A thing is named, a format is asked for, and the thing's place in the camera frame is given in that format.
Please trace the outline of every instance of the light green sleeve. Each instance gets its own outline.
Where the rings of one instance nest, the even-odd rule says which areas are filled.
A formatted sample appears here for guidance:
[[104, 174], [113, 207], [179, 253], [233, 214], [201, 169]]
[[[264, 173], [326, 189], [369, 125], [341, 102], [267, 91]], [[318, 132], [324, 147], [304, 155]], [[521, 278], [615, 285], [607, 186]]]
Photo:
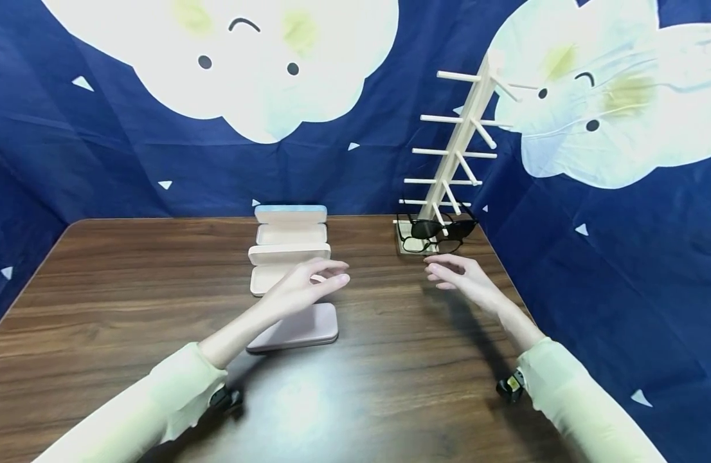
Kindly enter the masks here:
[[545, 338], [518, 359], [533, 402], [592, 463], [664, 462], [644, 431], [566, 347]]
[[37, 463], [136, 462], [193, 427], [227, 372], [189, 344], [108, 401], [35, 459]]

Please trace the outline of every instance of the wooden table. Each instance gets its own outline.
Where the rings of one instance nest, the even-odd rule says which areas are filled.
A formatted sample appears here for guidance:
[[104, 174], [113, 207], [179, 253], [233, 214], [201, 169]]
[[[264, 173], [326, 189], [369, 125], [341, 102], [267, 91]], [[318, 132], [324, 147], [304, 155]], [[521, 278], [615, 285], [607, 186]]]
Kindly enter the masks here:
[[[211, 415], [147, 462], [566, 462], [530, 400], [496, 381], [515, 352], [495, 323], [400, 257], [389, 216], [333, 217], [333, 345], [243, 354], [244, 414]], [[81, 221], [0, 325], [0, 462], [27, 462], [190, 341], [255, 302], [254, 219]], [[481, 230], [461, 249], [521, 303]]]

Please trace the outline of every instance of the black sunglasses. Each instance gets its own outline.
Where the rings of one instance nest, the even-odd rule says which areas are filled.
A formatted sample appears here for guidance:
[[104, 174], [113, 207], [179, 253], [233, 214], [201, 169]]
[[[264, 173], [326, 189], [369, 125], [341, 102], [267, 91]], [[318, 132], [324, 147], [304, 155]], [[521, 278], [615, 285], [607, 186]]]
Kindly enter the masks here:
[[[443, 213], [450, 220], [449, 223], [443, 225], [438, 220], [414, 219], [411, 214], [405, 213], [412, 225], [409, 236], [405, 238], [401, 233], [401, 228], [397, 227], [404, 250], [410, 253], [423, 253], [431, 246], [435, 246], [441, 253], [452, 253], [461, 247], [464, 238], [473, 232], [478, 221], [463, 203], [459, 203], [459, 205], [471, 217], [471, 220], [454, 221], [450, 215]], [[400, 214], [397, 214], [397, 220], [401, 223]], [[447, 231], [447, 234], [442, 233], [443, 229]], [[417, 242], [410, 242], [410, 239], [416, 239]]]

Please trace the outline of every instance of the blue backdrop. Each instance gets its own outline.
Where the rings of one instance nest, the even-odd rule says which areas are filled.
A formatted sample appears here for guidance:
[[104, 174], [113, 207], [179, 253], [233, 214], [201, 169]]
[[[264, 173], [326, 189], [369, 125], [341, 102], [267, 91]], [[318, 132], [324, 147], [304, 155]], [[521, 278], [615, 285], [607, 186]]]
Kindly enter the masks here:
[[[476, 72], [521, 3], [401, 1], [393, 49], [356, 107], [257, 145], [220, 118], [162, 106], [131, 67], [75, 39], [42, 1], [1, 1], [0, 317], [80, 219], [251, 215], [253, 200], [394, 213], [401, 180], [432, 177], [439, 161], [410, 148], [444, 146], [452, 129], [420, 113], [450, 115], [468, 92], [435, 72]], [[707, 23], [711, 0], [663, 0], [659, 15]], [[537, 323], [669, 461], [711, 459], [711, 159], [601, 190], [529, 176], [520, 137], [490, 131], [499, 157], [473, 160], [485, 185], [458, 196], [474, 202]], [[638, 390], [652, 406], [631, 399]]]

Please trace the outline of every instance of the left hand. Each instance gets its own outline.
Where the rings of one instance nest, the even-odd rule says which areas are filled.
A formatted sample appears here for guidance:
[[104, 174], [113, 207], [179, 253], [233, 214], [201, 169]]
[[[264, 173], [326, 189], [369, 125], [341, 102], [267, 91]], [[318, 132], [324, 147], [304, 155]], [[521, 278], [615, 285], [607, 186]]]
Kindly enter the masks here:
[[[276, 320], [301, 312], [321, 298], [346, 286], [350, 281], [350, 275], [345, 273], [347, 268], [348, 264], [345, 262], [321, 258], [302, 262], [276, 283], [258, 304], [266, 307], [265, 311]], [[317, 275], [326, 279], [317, 283], [322, 280], [312, 279], [312, 276]]]

